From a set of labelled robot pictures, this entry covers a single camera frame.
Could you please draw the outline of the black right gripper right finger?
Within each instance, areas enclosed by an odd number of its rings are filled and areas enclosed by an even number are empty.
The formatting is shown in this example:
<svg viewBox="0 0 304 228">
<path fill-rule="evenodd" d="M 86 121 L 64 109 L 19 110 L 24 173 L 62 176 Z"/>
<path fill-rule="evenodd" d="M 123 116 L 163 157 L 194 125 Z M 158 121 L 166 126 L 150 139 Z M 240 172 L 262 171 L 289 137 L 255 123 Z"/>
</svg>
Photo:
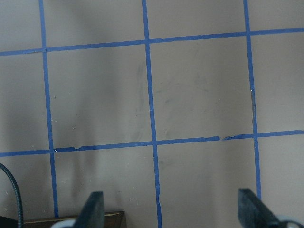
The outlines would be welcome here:
<svg viewBox="0 0 304 228">
<path fill-rule="evenodd" d="M 304 225 L 291 219 L 280 219 L 253 193 L 239 189 L 237 196 L 238 220 L 243 228 L 302 228 Z"/>
</svg>

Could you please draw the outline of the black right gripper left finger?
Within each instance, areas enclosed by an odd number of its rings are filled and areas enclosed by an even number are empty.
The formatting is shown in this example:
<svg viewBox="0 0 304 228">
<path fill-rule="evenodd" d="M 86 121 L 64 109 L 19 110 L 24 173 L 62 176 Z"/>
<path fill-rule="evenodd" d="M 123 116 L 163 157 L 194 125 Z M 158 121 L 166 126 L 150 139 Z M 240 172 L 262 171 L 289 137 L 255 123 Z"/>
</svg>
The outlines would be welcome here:
<svg viewBox="0 0 304 228">
<path fill-rule="evenodd" d="M 56 222 L 51 228 L 103 228 L 105 225 L 104 194 L 92 192 L 75 219 Z"/>
</svg>

